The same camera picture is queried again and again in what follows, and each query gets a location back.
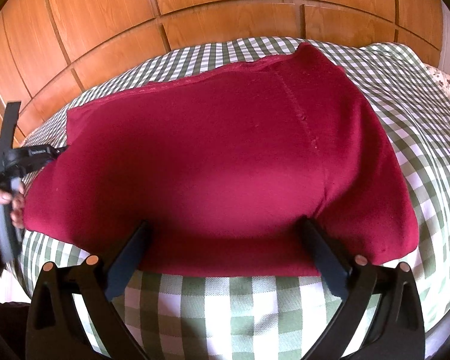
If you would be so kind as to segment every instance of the copper rivet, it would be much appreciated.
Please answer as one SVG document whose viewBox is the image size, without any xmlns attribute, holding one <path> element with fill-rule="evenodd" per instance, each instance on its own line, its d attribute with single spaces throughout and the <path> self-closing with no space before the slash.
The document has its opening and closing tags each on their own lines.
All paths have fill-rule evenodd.
<svg viewBox="0 0 450 360">
<path fill-rule="evenodd" d="M 53 262 L 46 262 L 45 264 L 43 264 L 43 267 L 42 267 L 42 269 L 45 272 L 51 271 L 52 268 L 53 268 Z"/>
<path fill-rule="evenodd" d="M 98 262 L 98 256 L 95 256 L 92 254 L 91 256 L 87 257 L 87 264 L 90 266 L 94 266 Z"/>
<path fill-rule="evenodd" d="M 355 262 L 359 266 L 366 266 L 368 264 L 368 260 L 366 257 L 362 256 L 361 254 L 357 254 L 355 256 Z"/>
<path fill-rule="evenodd" d="M 406 262 L 401 262 L 400 269 L 404 272 L 408 272 L 410 271 L 410 266 Z"/>
</svg>

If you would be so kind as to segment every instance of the bedsheet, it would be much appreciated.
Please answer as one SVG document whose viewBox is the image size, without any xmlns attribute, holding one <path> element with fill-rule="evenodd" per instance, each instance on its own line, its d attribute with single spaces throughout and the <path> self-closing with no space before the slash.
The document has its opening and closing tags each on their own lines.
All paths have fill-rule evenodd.
<svg viewBox="0 0 450 360">
<path fill-rule="evenodd" d="M 290 54 L 300 42 L 246 38 L 171 51 L 85 91 L 32 133 L 26 144 L 65 144 L 66 111 L 72 107 L 151 81 Z M 364 93 L 394 148 L 420 229 L 418 248 L 401 260 L 413 268 L 429 330 L 450 308 L 450 101 L 406 46 L 377 43 L 357 49 L 310 42 L 343 67 Z M 34 177 L 28 175 L 26 185 Z M 31 294 L 46 261 L 67 266 L 81 263 L 87 255 L 26 230 L 22 253 L 10 269 Z M 373 297 L 346 353 L 359 347 L 377 302 Z M 319 277 L 195 278 L 136 271 L 125 294 L 113 303 L 153 359 L 299 359 L 340 300 Z M 106 353 L 80 297 L 76 304 L 90 342 Z"/>
</svg>

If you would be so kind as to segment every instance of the gray handle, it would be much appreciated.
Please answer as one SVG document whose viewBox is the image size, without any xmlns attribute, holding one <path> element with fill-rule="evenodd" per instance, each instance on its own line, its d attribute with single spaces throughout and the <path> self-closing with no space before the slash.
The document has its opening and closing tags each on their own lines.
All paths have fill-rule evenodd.
<svg viewBox="0 0 450 360">
<path fill-rule="evenodd" d="M 18 191 L 19 185 L 20 178 L 12 179 L 10 182 L 12 193 Z M 0 254 L 4 263 L 15 259 L 22 250 L 20 230 L 12 225 L 11 212 L 11 204 L 0 204 Z"/>
</svg>

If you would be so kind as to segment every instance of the red cloth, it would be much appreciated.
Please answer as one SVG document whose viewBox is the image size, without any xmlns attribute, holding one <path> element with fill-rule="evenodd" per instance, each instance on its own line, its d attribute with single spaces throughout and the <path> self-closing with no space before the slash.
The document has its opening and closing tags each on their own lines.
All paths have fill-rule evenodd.
<svg viewBox="0 0 450 360">
<path fill-rule="evenodd" d="M 31 186 L 25 226 L 89 252 L 147 219 L 143 270 L 315 275 L 292 229 L 301 215 L 373 263 L 418 244 L 377 116 L 310 44 L 122 91 L 67 117 L 70 147 Z"/>
</svg>

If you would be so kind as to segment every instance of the wooden headboard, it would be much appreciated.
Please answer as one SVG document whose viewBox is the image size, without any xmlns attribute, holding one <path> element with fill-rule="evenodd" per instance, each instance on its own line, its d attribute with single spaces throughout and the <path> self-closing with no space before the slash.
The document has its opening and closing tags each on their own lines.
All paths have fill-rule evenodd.
<svg viewBox="0 0 450 360">
<path fill-rule="evenodd" d="M 248 36 L 409 45 L 437 66 L 440 0 L 8 0 L 0 11 L 0 126 L 16 144 L 86 89 L 170 50 Z"/>
</svg>

